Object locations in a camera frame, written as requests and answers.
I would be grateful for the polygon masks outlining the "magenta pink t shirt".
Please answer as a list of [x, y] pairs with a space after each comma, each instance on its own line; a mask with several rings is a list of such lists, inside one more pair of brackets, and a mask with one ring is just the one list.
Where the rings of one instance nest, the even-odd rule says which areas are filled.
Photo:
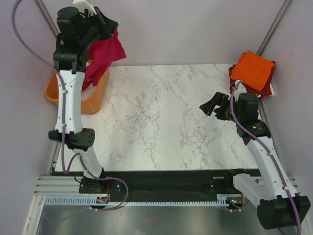
[[91, 84], [94, 87], [97, 86], [98, 81], [113, 62], [127, 58], [118, 38], [118, 29], [115, 30], [113, 37], [108, 40], [94, 42], [89, 47], [88, 52], [89, 60], [92, 60], [92, 63], [86, 67], [82, 91], [86, 90]]

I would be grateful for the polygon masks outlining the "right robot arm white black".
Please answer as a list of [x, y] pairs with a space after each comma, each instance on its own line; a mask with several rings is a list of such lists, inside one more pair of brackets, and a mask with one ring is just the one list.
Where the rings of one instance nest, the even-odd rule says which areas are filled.
[[259, 185], [247, 173], [227, 177], [228, 192], [239, 190], [256, 208], [264, 229], [296, 226], [301, 229], [311, 203], [301, 196], [287, 177], [273, 146], [267, 125], [258, 118], [259, 101], [256, 95], [241, 93], [237, 98], [217, 92], [211, 100], [200, 105], [205, 115], [212, 113], [219, 120], [236, 123], [237, 133], [253, 155], [263, 179]]

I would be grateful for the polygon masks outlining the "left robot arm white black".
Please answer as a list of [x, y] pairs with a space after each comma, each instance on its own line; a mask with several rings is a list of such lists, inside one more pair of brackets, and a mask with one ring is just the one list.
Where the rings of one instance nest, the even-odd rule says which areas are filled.
[[58, 11], [57, 24], [60, 33], [53, 60], [58, 82], [58, 119], [48, 137], [61, 143], [63, 173], [69, 173], [73, 160], [79, 159], [84, 171], [80, 193], [106, 193], [105, 173], [93, 149], [95, 131], [82, 126], [81, 94], [88, 48], [97, 40], [110, 39], [118, 23], [98, 7], [75, 4]]

